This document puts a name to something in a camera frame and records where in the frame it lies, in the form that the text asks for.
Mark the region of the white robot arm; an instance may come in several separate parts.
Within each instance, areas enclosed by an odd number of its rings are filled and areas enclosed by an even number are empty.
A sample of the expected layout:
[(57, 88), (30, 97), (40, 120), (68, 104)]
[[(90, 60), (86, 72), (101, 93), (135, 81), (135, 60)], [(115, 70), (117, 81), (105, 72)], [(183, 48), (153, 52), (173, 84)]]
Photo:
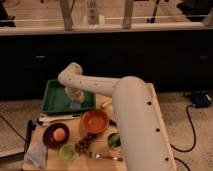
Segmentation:
[(158, 101), (146, 82), (134, 76), (84, 76), (77, 63), (70, 63), (58, 81), (67, 89), (112, 98), (127, 171), (176, 171), (162, 114), (155, 108)]

